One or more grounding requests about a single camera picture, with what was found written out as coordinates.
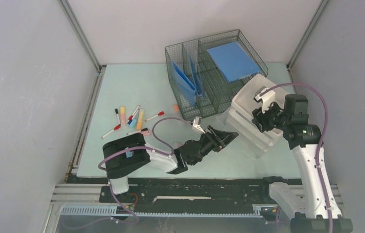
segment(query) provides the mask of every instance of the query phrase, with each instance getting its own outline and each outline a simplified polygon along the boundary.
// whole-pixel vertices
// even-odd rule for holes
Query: red marker
[[[160,113],[156,114],[155,116],[152,116],[152,117],[150,117],[150,118],[146,119],[145,121],[152,120],[152,119],[154,119],[155,117],[157,117],[157,116],[162,116],[162,115],[164,115],[164,114],[165,114],[164,112],[160,112]]]
[[[128,120],[132,120],[132,117],[135,115],[135,113],[137,113],[137,110],[139,109],[139,107],[141,107],[141,105],[138,105],[138,106],[135,108],[134,112],[133,112],[133,113],[132,113],[132,115],[128,118]]]
[[[113,128],[111,131],[105,133],[101,138],[104,138],[106,136],[108,136],[109,134],[111,134],[112,132],[114,132],[115,130],[119,129],[121,127],[121,125],[117,125],[115,126],[115,128]]]

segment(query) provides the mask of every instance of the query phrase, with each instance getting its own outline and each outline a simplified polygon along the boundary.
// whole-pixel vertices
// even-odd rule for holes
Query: light green table surface
[[[274,83],[289,83],[290,77],[285,64],[267,64],[268,79]],[[293,93],[292,87],[285,88]],[[106,67],[101,90],[98,95],[86,142],[81,155],[78,177],[105,177],[98,169],[98,163],[104,159],[102,146],[112,140],[126,136],[135,131],[127,125],[110,134],[104,139],[101,136],[118,123],[115,108],[125,106],[128,118],[139,104],[145,109],[145,118],[164,111],[164,117],[178,117],[173,105],[175,97],[168,82],[165,64],[147,65],[108,65]],[[216,116],[205,118],[202,128],[208,124],[215,125]],[[143,128],[151,129],[156,120],[144,122]],[[155,130],[158,137],[171,145],[183,144],[185,141],[198,140],[200,134],[191,127],[175,120],[167,120],[158,124]],[[151,135],[146,142],[154,147],[166,150],[167,147],[156,141]],[[288,148],[288,143],[281,138],[263,157],[255,160],[246,155],[248,150],[235,140],[219,153],[209,153],[202,162],[189,166],[189,170],[178,175],[170,175],[162,170],[144,166],[128,175],[133,178],[260,178],[264,176],[282,176],[284,178],[299,178],[295,159]]]

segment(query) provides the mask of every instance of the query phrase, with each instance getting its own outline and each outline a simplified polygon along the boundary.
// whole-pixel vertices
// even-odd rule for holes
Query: metal mesh
[[[257,52],[252,48],[240,30],[202,37],[195,40],[165,47],[168,78],[176,101],[185,120],[192,120],[196,116],[209,117],[224,112],[231,105],[232,98],[249,81],[252,76],[228,83],[217,65],[214,63],[207,49],[237,41],[244,51],[257,63],[262,75],[268,74],[268,68]],[[201,76],[204,84],[203,97],[196,97],[195,106],[191,106],[178,88],[174,61],[187,77],[193,82],[189,58],[193,59],[197,76]]]

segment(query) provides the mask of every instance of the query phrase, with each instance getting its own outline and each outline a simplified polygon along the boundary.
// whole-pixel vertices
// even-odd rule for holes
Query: gray wall
[[[39,232],[96,74],[57,0],[0,0],[0,232]]]
[[[295,82],[325,96],[330,124],[327,171],[337,183],[355,232],[365,232],[365,1],[331,1],[293,70]],[[310,118],[323,124],[315,94],[307,94]]]

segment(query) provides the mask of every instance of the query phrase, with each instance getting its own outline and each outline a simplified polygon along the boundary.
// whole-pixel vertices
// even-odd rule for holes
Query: white tabletop
[[[285,64],[267,64],[267,66],[268,79],[277,84],[290,82]],[[288,89],[286,87],[285,90],[290,93],[294,92],[292,87]],[[104,159],[102,146],[107,142],[125,137],[128,132],[135,131],[126,125],[101,139],[102,135],[118,124],[115,108],[119,109],[121,106],[125,106],[127,118],[138,104],[145,109],[145,118],[160,111],[165,112],[163,117],[180,117],[174,112],[173,105],[175,103],[176,100],[168,81],[165,64],[108,65],[93,112],[77,176],[105,177],[105,173],[97,167],[98,163]],[[208,124],[217,128],[215,120],[216,116],[203,119],[202,128],[206,128]],[[144,122],[142,127],[151,129],[155,122],[156,120]],[[184,144],[187,140],[198,140],[200,137],[200,134],[193,132],[191,127],[175,120],[161,122],[156,127],[155,132],[158,137],[171,145]],[[145,137],[145,140],[154,147],[163,150],[168,149],[156,141],[152,135]],[[195,166],[189,166],[188,171],[181,174],[170,175],[162,170],[144,166],[129,174],[128,177],[197,179],[240,179],[264,176],[300,177],[293,154],[283,138],[257,160],[244,153],[244,150],[248,149],[234,140],[221,152],[210,152],[202,162]]]

